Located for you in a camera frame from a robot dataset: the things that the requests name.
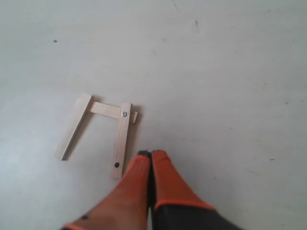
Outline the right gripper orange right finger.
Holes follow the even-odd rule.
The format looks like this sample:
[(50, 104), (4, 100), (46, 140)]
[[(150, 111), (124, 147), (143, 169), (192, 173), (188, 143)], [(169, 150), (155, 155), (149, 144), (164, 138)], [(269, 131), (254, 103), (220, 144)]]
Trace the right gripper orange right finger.
[(164, 150), (152, 151), (155, 230), (239, 230), (202, 201), (180, 176)]

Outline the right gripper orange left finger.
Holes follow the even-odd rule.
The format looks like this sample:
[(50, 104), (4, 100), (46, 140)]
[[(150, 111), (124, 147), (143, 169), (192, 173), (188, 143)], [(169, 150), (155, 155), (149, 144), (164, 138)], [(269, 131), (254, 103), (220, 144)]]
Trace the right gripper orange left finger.
[(148, 219), (150, 153), (139, 153), (129, 163), (116, 187), (96, 206), (63, 230), (145, 230)]

